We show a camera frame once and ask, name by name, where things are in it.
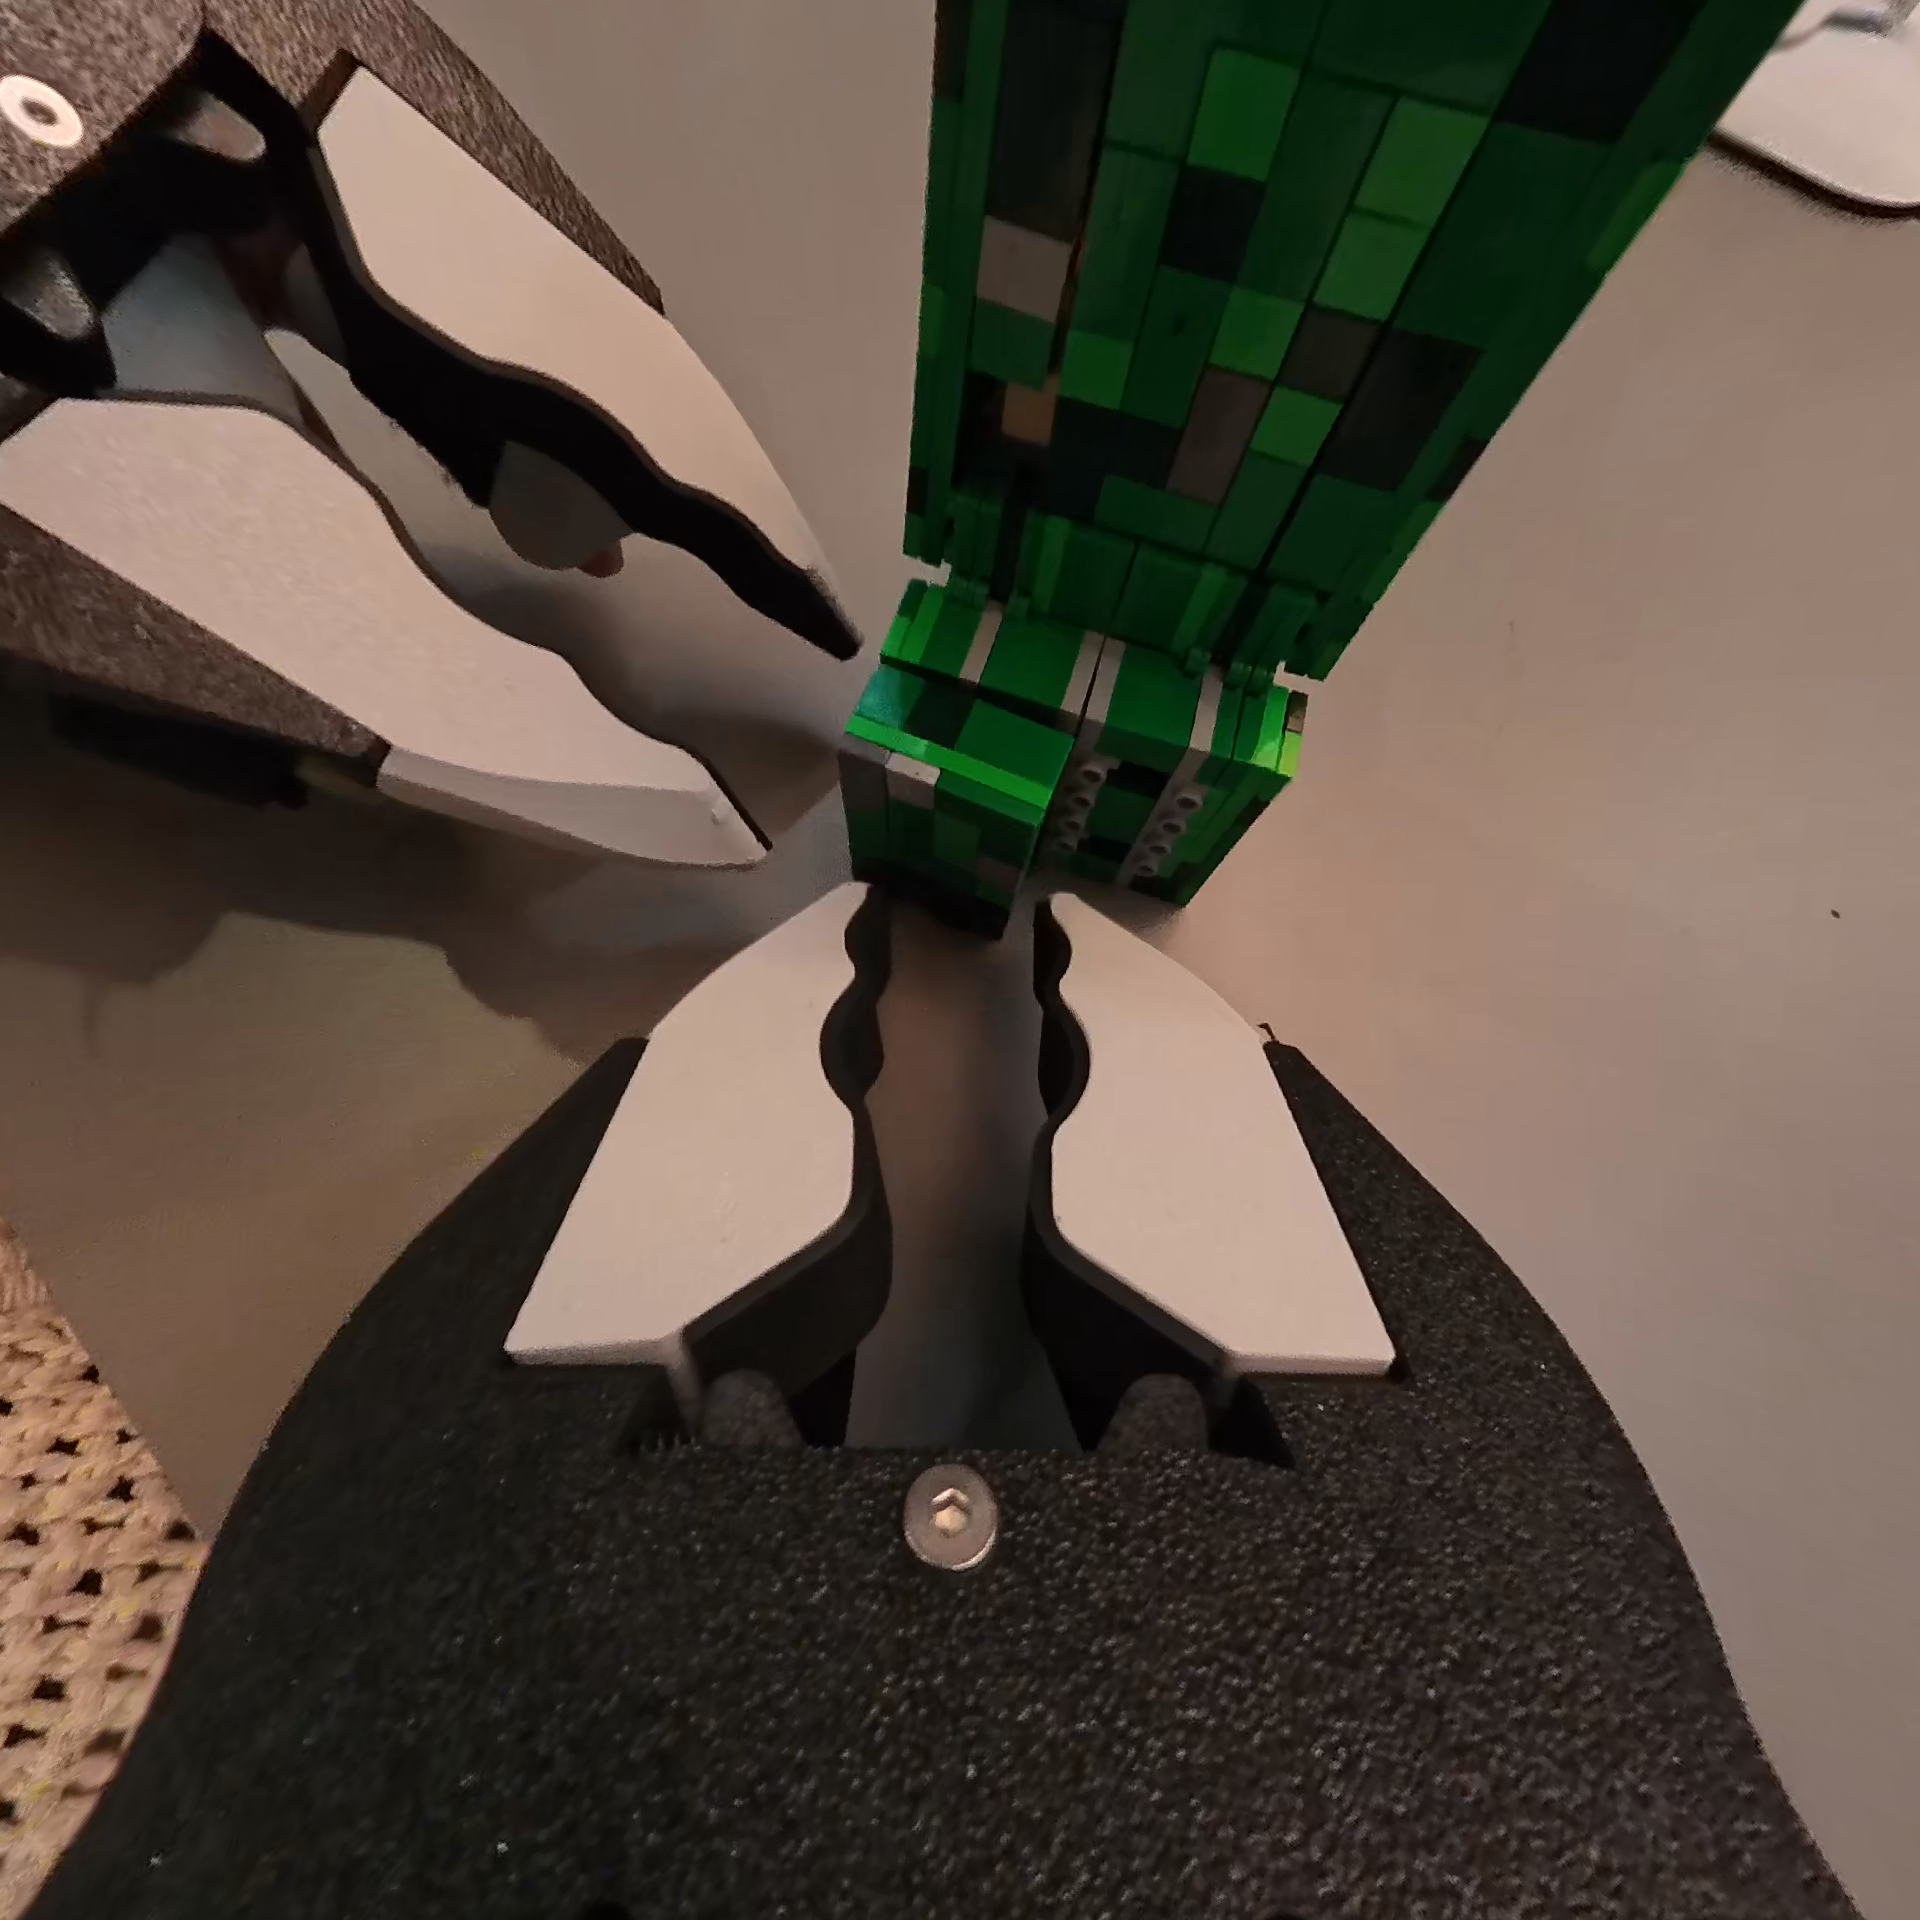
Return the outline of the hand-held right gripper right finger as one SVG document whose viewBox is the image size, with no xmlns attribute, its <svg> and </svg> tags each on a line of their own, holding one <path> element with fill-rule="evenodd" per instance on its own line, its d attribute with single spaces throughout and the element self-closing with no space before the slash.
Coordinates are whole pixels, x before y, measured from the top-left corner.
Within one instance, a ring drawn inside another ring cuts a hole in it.
<svg viewBox="0 0 1920 1920">
<path fill-rule="evenodd" d="M 1025 1307 L 1068 1412 L 1178 1377 L 1205 1422 L 1243 1383 L 1387 1378 L 1397 1348 L 1262 1028 L 1086 898 L 1035 910 L 1043 1010 Z"/>
</svg>

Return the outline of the green lego foot block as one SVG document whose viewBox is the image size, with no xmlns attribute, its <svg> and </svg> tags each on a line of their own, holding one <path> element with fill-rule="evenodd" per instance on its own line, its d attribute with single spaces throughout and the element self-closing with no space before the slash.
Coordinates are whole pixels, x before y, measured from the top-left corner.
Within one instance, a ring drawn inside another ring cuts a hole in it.
<svg viewBox="0 0 1920 1920">
<path fill-rule="evenodd" d="M 1070 752 L 1057 718 L 878 666 L 836 754 L 852 878 L 998 939 Z"/>
</svg>

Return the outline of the green lego creeper figure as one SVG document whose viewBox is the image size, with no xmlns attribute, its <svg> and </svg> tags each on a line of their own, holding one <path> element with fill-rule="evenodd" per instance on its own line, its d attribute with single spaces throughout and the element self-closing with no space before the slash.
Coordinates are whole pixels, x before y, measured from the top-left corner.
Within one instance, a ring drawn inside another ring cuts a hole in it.
<svg viewBox="0 0 1920 1920">
<path fill-rule="evenodd" d="M 1198 895 L 1790 15 L 937 8 L 878 666 L 1073 734 L 1019 886 Z"/>
</svg>

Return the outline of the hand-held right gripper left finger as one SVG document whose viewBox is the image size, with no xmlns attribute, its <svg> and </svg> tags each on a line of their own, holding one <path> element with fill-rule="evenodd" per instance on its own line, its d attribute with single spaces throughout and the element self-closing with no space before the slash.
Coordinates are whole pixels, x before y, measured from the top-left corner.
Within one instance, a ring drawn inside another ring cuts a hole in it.
<svg viewBox="0 0 1920 1920">
<path fill-rule="evenodd" d="M 685 1412 L 756 1371 L 803 1422 L 849 1418 L 892 1282 L 867 1092 L 886 904 L 845 883 L 734 953 L 645 1043 L 506 1353 L 642 1363 Z"/>
</svg>

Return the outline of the person's cream knit sweater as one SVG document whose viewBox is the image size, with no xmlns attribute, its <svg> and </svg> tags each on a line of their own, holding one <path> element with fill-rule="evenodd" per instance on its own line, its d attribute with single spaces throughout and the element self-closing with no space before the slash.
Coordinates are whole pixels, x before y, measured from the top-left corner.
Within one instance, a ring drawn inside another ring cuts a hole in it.
<svg viewBox="0 0 1920 1920">
<path fill-rule="evenodd" d="M 2 1230 L 2 1916 L 124 1762 L 206 1567 L 146 1439 Z"/>
</svg>

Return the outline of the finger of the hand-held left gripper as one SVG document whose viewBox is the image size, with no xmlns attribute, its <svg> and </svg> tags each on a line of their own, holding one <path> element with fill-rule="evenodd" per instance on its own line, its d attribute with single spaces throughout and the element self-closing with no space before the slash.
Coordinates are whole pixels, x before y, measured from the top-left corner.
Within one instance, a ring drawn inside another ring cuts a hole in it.
<svg viewBox="0 0 1920 1920">
<path fill-rule="evenodd" d="M 4 443 L 2 476 L 6 507 L 370 730 L 398 800 L 662 867 L 763 862 L 690 752 L 449 599 L 374 494 L 289 424 L 56 401 Z"/>
<path fill-rule="evenodd" d="M 365 70 L 321 119 L 310 172 L 354 383 L 526 561 L 568 570 L 646 537 L 858 657 L 801 505 L 662 313 Z"/>
</svg>

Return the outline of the white book stand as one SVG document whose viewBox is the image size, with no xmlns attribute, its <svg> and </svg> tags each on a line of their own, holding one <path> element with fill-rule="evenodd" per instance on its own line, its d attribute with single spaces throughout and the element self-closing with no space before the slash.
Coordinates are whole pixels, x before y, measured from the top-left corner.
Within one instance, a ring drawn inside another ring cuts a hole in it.
<svg viewBox="0 0 1920 1920">
<path fill-rule="evenodd" d="M 1917 4 L 1808 2 L 1717 124 L 1717 142 L 1845 207 L 1917 211 Z"/>
</svg>

